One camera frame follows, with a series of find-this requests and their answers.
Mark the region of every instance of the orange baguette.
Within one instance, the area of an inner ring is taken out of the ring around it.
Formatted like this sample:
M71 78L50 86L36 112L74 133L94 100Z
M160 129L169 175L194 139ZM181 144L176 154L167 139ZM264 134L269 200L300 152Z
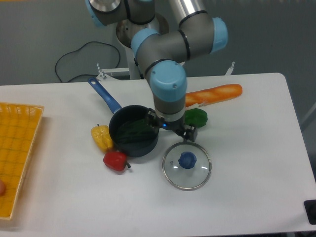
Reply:
M221 85L215 88L199 90L186 94L186 107L199 104L209 105L225 100L234 99L242 94L242 87L239 84Z

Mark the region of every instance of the black saucepan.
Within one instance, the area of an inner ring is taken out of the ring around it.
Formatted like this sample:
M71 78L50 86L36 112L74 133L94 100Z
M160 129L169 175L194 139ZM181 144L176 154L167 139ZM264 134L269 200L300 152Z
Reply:
M159 129L145 123L148 108L141 105L122 108L96 78L90 78L88 82L113 113L109 133L115 147L129 157L141 157L151 152L157 144Z

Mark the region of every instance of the red fruit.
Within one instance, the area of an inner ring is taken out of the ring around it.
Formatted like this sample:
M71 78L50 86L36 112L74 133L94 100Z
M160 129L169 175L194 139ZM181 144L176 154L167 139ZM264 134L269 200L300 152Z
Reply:
M126 162L127 156L122 152L108 152L103 158L104 164L113 170L123 171L127 166L130 168L130 164Z

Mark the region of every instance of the blue pan handle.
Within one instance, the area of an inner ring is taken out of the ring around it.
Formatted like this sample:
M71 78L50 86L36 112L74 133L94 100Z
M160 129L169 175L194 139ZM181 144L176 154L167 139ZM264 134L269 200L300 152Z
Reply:
M109 106L110 110L113 114L115 114L119 109L121 109L121 105L109 94L109 92L98 82L96 78L90 78L88 83L95 89L96 92L104 99L104 101Z

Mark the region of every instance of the pot lid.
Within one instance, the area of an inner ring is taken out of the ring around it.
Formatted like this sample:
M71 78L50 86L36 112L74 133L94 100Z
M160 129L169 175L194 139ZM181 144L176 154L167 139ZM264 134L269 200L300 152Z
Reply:
M206 150L193 142L179 142L171 146L162 160L167 180L181 190L195 190L208 180L212 162Z

